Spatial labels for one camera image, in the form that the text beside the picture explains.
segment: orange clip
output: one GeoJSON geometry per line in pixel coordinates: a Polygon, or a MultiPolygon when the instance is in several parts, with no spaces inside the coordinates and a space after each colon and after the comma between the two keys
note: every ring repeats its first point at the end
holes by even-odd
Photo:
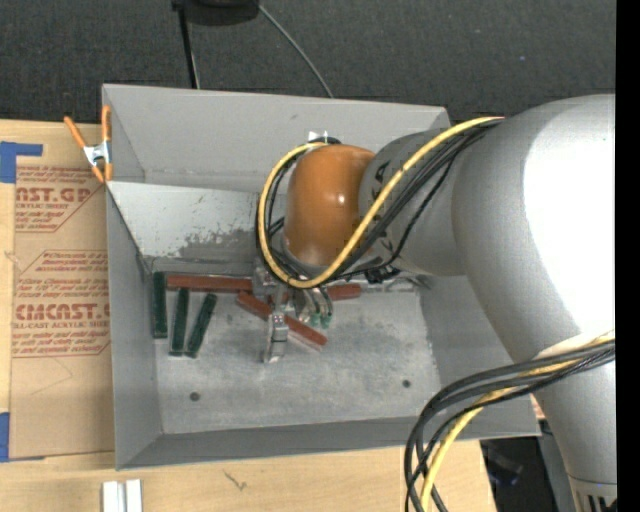
{"type": "Polygon", "coordinates": [[[102,107],[101,122],[102,142],[96,146],[88,146],[73,120],[69,116],[64,117],[64,124],[71,131],[71,136],[76,141],[76,144],[87,156],[87,160],[91,164],[91,171],[100,183],[104,183],[105,180],[111,181],[113,178],[113,164],[111,163],[111,107],[109,105],[102,107]],[[104,173],[100,171],[97,165],[99,159],[104,160],[104,173]]]}

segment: cardboard box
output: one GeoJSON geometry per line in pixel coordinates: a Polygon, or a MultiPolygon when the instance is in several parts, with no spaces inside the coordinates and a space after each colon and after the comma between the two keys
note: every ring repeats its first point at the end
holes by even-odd
{"type": "Polygon", "coordinates": [[[104,186],[62,123],[1,121],[0,140],[42,145],[42,156],[18,156],[3,255],[14,276],[9,456],[112,449],[104,186]]]}

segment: black wire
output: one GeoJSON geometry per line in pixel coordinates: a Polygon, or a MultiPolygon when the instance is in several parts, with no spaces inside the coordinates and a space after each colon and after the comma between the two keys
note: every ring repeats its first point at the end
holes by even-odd
{"type": "MultiPolygon", "coordinates": [[[[447,141],[442,144],[442,148],[432,155],[427,154],[426,157],[429,158],[426,163],[423,164],[422,168],[420,168],[416,173],[411,177],[409,182],[405,185],[403,190],[400,192],[399,196],[393,202],[393,204],[387,209],[385,214],[378,220],[376,225],[370,231],[370,233],[366,236],[365,240],[361,242],[360,246],[356,251],[354,251],[347,260],[338,268],[336,274],[338,277],[336,279],[347,279],[351,278],[356,274],[362,274],[366,272],[367,269],[359,269],[355,272],[346,273],[345,271],[351,267],[356,261],[358,261],[375,243],[376,240],[380,236],[384,236],[384,232],[387,227],[395,220],[400,211],[407,205],[407,203],[415,196],[415,194],[420,190],[424,184],[429,181],[438,171],[442,169],[444,165],[449,165],[445,168],[443,174],[446,177],[448,174],[450,166],[453,164],[453,161],[458,156],[458,154],[474,144],[478,140],[480,140],[485,134],[486,131],[490,128],[493,128],[497,124],[501,122],[500,120],[494,120],[488,122],[486,124],[472,127],[469,130],[463,132],[462,134],[458,134],[455,137],[451,137],[447,141]]],[[[442,182],[444,181],[444,177],[439,180],[434,189],[427,195],[423,203],[420,205],[418,212],[413,216],[410,224],[401,238],[401,244],[404,246],[411,230],[413,229],[416,221],[418,220],[420,214],[424,211],[427,205],[433,199],[437,189],[440,188],[442,182]]],[[[400,249],[396,248],[391,258],[387,260],[385,263],[377,265],[374,270],[385,268],[390,266],[393,261],[398,257],[400,253],[400,249]]]]}
{"type": "MultiPolygon", "coordinates": [[[[430,180],[435,174],[441,171],[444,165],[452,164],[455,157],[463,149],[477,142],[477,140],[484,136],[487,130],[494,127],[499,122],[500,120],[492,120],[483,125],[472,127],[469,130],[466,130],[465,132],[444,141],[441,147],[425,155],[425,158],[427,159],[426,162],[422,165],[421,168],[416,171],[413,176],[411,176],[397,199],[395,199],[394,202],[388,207],[384,215],[382,215],[381,218],[377,220],[375,226],[371,229],[370,233],[367,234],[364,240],[361,241],[359,247],[348,258],[346,258],[343,264],[336,270],[336,272],[332,276],[327,277],[324,281],[319,283],[318,286],[320,287],[339,279],[350,279],[355,275],[363,273],[365,275],[369,273],[369,276],[376,276],[380,280],[386,277],[397,275],[397,273],[399,273],[399,270],[394,269],[390,265],[390,262],[393,262],[398,257],[400,249],[402,248],[402,246],[404,246],[404,243],[406,242],[411,230],[415,226],[420,214],[424,211],[424,209],[435,196],[437,190],[441,187],[444,181],[444,178],[442,176],[441,179],[439,179],[435,184],[434,189],[430,191],[423,203],[420,205],[412,220],[409,222],[407,229],[405,229],[405,232],[401,237],[401,244],[399,244],[399,249],[396,248],[391,258],[387,262],[375,265],[373,267],[360,268],[351,272],[347,272],[347,270],[352,267],[373,246],[373,244],[378,240],[380,236],[383,236],[384,230],[391,224],[391,222],[393,222],[400,211],[407,205],[407,203],[428,180],[430,180]]],[[[285,162],[272,183],[271,190],[269,191],[269,206],[265,215],[265,227],[267,233],[269,233],[271,229],[271,212],[273,211],[273,203],[275,201],[277,187],[280,185],[282,178],[289,171],[292,164],[299,156],[300,155],[295,155],[289,161],[285,162]]],[[[446,167],[444,169],[443,174],[445,175],[445,177],[449,169],[450,167],[446,167]]],[[[281,261],[288,261],[289,264],[291,264],[292,262],[289,260],[290,259],[288,259],[286,255],[281,255],[281,261]]]]}
{"type": "Polygon", "coordinates": [[[438,392],[424,407],[414,428],[412,429],[409,438],[407,440],[406,448],[405,448],[405,474],[411,473],[411,462],[412,462],[412,451],[413,445],[415,445],[415,449],[418,452],[418,456],[421,456],[422,447],[424,445],[424,441],[422,436],[419,435],[424,431],[425,424],[430,421],[433,417],[436,416],[438,412],[441,410],[445,410],[448,407],[455,405],[456,403],[466,400],[469,398],[473,398],[480,393],[486,393],[489,391],[495,391],[496,389],[503,389],[505,387],[510,387],[510,384],[514,384],[514,379],[510,378],[507,380],[494,381],[490,385],[485,387],[479,387],[476,385],[479,382],[487,381],[490,379],[496,379],[500,377],[505,377],[508,375],[512,375],[514,373],[521,373],[530,370],[539,369],[545,366],[550,366],[554,364],[564,363],[567,361],[571,361],[577,358],[586,358],[593,355],[597,355],[601,353],[602,350],[611,348],[615,346],[615,341],[609,341],[597,346],[590,346],[582,349],[578,349],[572,351],[570,353],[558,354],[551,357],[545,357],[541,359],[536,359],[533,361],[526,361],[524,363],[518,363],[508,366],[503,366],[500,368],[495,368],[492,370],[487,370],[464,379],[458,380],[449,386],[443,388],[440,392],[438,392]],[[464,388],[469,388],[466,391],[460,391],[464,388]]]}
{"type": "Polygon", "coordinates": [[[322,78],[322,75],[316,69],[316,67],[313,65],[313,62],[311,62],[311,59],[309,57],[307,57],[307,54],[300,47],[300,45],[298,45],[298,43],[295,42],[293,37],[291,37],[291,35],[289,35],[289,32],[287,32],[284,29],[284,27],[282,25],[280,25],[280,23],[278,23],[278,21],[269,13],[269,11],[267,11],[264,8],[264,6],[260,5],[260,3],[257,0],[254,0],[254,4],[258,7],[258,9],[264,15],[264,17],[267,18],[269,23],[271,23],[284,36],[284,38],[289,42],[289,44],[291,46],[293,46],[293,48],[303,58],[303,60],[307,64],[307,66],[309,66],[309,69],[313,72],[313,74],[316,76],[316,78],[318,79],[318,81],[322,85],[322,88],[324,89],[324,92],[327,93],[327,96],[329,96],[329,98],[335,98],[335,96],[333,95],[333,92],[331,92],[331,89],[329,89],[329,86],[327,85],[327,83],[322,78]]]}
{"type": "MultiPolygon", "coordinates": [[[[411,496],[411,501],[412,501],[414,507],[418,511],[422,511],[423,510],[422,506],[420,504],[420,500],[419,500],[417,494],[415,493],[415,487],[414,487],[415,481],[417,480],[418,476],[420,476],[420,474],[426,474],[426,472],[428,471],[428,467],[427,467],[426,461],[431,456],[431,452],[433,451],[437,441],[439,440],[440,437],[442,437],[442,435],[444,434],[445,430],[448,429],[449,425],[452,422],[456,421],[462,415],[464,415],[464,414],[466,414],[466,413],[468,413],[470,411],[473,411],[475,409],[478,409],[480,407],[493,405],[495,403],[504,402],[504,401],[512,400],[512,399],[520,397],[520,396],[531,394],[531,393],[533,393],[535,391],[538,391],[539,389],[542,389],[543,387],[546,387],[546,386],[548,386],[550,384],[553,384],[554,382],[557,382],[557,381],[559,381],[559,380],[561,380],[561,379],[563,379],[563,378],[565,378],[565,377],[567,377],[569,375],[597,368],[598,366],[602,366],[603,364],[611,362],[613,359],[615,359],[615,350],[607,350],[607,351],[603,352],[602,354],[591,356],[591,358],[589,358],[587,360],[583,360],[581,362],[575,363],[571,367],[567,367],[564,370],[555,372],[550,377],[547,377],[546,379],[541,379],[541,381],[539,383],[537,383],[537,384],[528,386],[528,387],[526,387],[525,389],[522,389],[522,390],[517,390],[517,391],[510,392],[510,393],[508,393],[506,395],[503,395],[502,397],[498,397],[496,399],[493,399],[493,400],[490,400],[490,401],[486,401],[483,404],[478,404],[478,405],[474,405],[472,407],[468,407],[467,409],[464,409],[463,411],[459,412],[455,416],[451,417],[449,420],[447,420],[447,422],[444,425],[442,425],[440,427],[440,429],[436,432],[436,434],[434,434],[434,436],[432,437],[432,440],[430,441],[430,445],[429,445],[428,449],[425,451],[425,453],[423,454],[423,456],[419,460],[418,467],[416,468],[415,472],[411,475],[411,480],[407,482],[408,491],[407,491],[407,494],[405,496],[405,510],[408,510],[408,500],[409,500],[410,496],[411,496]]],[[[447,511],[446,506],[444,506],[444,503],[442,503],[442,506],[438,506],[438,509],[441,512],[446,512],[447,511]]]]}
{"type": "MultiPolygon", "coordinates": [[[[564,369],[558,370],[553,372],[551,375],[543,375],[543,376],[538,376],[538,382],[534,383],[534,384],[530,384],[524,387],[524,389],[520,389],[520,390],[516,390],[516,391],[512,391],[508,394],[505,394],[501,397],[492,399],[492,400],[488,400],[482,404],[476,404],[470,407],[465,408],[464,410],[462,410],[461,412],[457,413],[456,415],[452,416],[451,418],[449,418],[441,427],[440,429],[432,436],[431,441],[429,443],[429,446],[427,447],[427,449],[424,451],[424,453],[419,456],[419,462],[418,462],[418,466],[415,469],[415,471],[411,471],[411,457],[413,456],[413,443],[411,442],[411,439],[409,439],[409,441],[407,442],[407,447],[405,450],[405,479],[407,480],[407,493],[405,496],[405,510],[409,510],[409,500],[411,500],[412,504],[414,505],[414,507],[418,510],[418,511],[422,511],[422,506],[420,504],[420,500],[419,497],[417,496],[417,493],[415,492],[415,481],[417,480],[418,476],[420,476],[420,474],[425,474],[426,471],[428,470],[427,465],[426,465],[426,461],[429,459],[431,452],[433,451],[437,440],[442,437],[442,435],[444,434],[445,430],[447,430],[448,426],[456,421],[458,418],[460,418],[462,415],[473,411],[475,409],[478,409],[480,407],[486,407],[489,405],[493,405],[495,403],[499,403],[499,402],[504,402],[507,400],[512,400],[514,398],[517,398],[519,396],[524,396],[530,393],[533,393],[539,389],[542,389],[543,387],[546,387],[554,382],[557,382],[565,377],[568,377],[569,375],[575,374],[575,373],[580,373],[583,371],[587,371],[593,368],[597,368],[598,366],[601,366],[603,364],[606,364],[610,361],[612,361],[613,359],[615,359],[615,340],[608,342],[608,343],[603,343],[597,347],[590,347],[590,348],[597,348],[599,349],[598,353],[595,353],[593,355],[590,355],[589,357],[583,357],[582,359],[580,359],[578,362],[572,364],[571,366],[568,366],[564,369]],[[406,470],[406,460],[407,460],[407,452],[409,452],[409,471],[407,472],[406,470]]],[[[578,352],[584,352],[584,351],[574,351],[573,353],[571,353],[571,357],[570,359],[575,359],[576,358],[576,354],[578,352]]],[[[545,358],[546,359],[546,364],[544,364],[543,366],[546,366],[547,364],[549,364],[549,360],[550,358],[545,358]]],[[[499,382],[498,383],[498,387],[496,389],[504,389],[505,387],[518,387],[521,386],[521,384],[519,384],[520,382],[524,382],[522,380],[523,378],[515,378],[515,379],[511,379],[511,382],[509,382],[506,386],[503,382],[499,382]]],[[[438,505],[438,509],[441,510],[442,512],[446,512],[446,507],[444,506],[444,503],[441,503],[442,507],[440,505],[438,505]]]]}
{"type": "Polygon", "coordinates": [[[191,88],[200,89],[200,78],[198,77],[198,70],[196,69],[196,59],[193,56],[193,50],[191,48],[191,37],[189,36],[189,25],[187,24],[187,16],[184,12],[184,5],[174,5],[174,8],[178,11],[180,33],[182,35],[182,46],[184,47],[184,54],[187,58],[187,67],[189,68],[189,81],[191,82],[191,88]]]}

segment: black floor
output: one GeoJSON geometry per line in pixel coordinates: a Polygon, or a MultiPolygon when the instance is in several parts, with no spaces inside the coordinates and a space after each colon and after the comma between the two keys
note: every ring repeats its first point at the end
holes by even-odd
{"type": "MultiPolygon", "coordinates": [[[[513,115],[613,92],[613,0],[262,0],[336,97],[447,107],[453,121],[513,115]]],[[[193,26],[201,83],[324,96],[302,58],[260,15],[193,26]]],[[[170,0],[2,0],[0,117],[96,122],[104,82],[189,87],[170,0]]],[[[523,465],[497,486],[503,512],[552,512],[535,439],[499,449],[523,465]]]]}

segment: wire bundle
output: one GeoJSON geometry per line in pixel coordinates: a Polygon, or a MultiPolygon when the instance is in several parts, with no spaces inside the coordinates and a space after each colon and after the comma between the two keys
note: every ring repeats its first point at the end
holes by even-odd
{"type": "Polygon", "coordinates": [[[443,131],[419,148],[381,189],[353,236],[334,262],[320,275],[314,277],[306,275],[304,270],[299,268],[299,265],[296,265],[291,258],[288,258],[282,252],[274,249],[271,243],[273,235],[284,225],[284,219],[272,221],[273,204],[283,177],[306,151],[326,145],[327,142],[310,142],[293,149],[280,159],[272,169],[267,177],[258,203],[256,230],[258,233],[258,245],[271,271],[278,279],[292,288],[298,289],[315,288],[332,281],[350,279],[358,274],[367,275],[368,273],[370,276],[393,275],[392,263],[399,256],[418,218],[444,182],[456,156],[463,149],[482,138],[488,129],[498,124],[501,120],[502,118],[499,117],[485,117],[461,123],[443,131]],[[403,180],[407,174],[411,174],[409,171],[416,166],[418,166],[416,172],[412,173],[410,178],[403,180]],[[360,258],[379,238],[384,236],[385,230],[402,209],[438,173],[440,175],[436,183],[416,210],[391,257],[382,264],[353,270],[352,267],[360,258]],[[387,203],[386,201],[391,192],[396,190],[396,187],[400,188],[400,183],[404,187],[397,193],[397,197],[392,202],[387,203]],[[379,212],[383,209],[384,213],[379,215],[379,212]]]}
{"type": "Polygon", "coordinates": [[[411,503],[415,510],[424,512],[429,508],[430,497],[440,512],[447,510],[434,485],[436,474],[458,434],[484,407],[533,393],[570,375],[597,368],[614,359],[615,337],[608,334],[577,350],[488,370],[442,389],[422,410],[407,440],[404,455],[407,484],[405,510],[409,511],[411,503]],[[478,396],[478,400],[443,421],[428,442],[425,442],[425,428],[427,424],[431,425],[430,422],[436,415],[478,396]],[[414,454],[417,456],[415,467],[414,454]],[[415,485],[421,475],[424,482],[418,495],[415,485]]]}

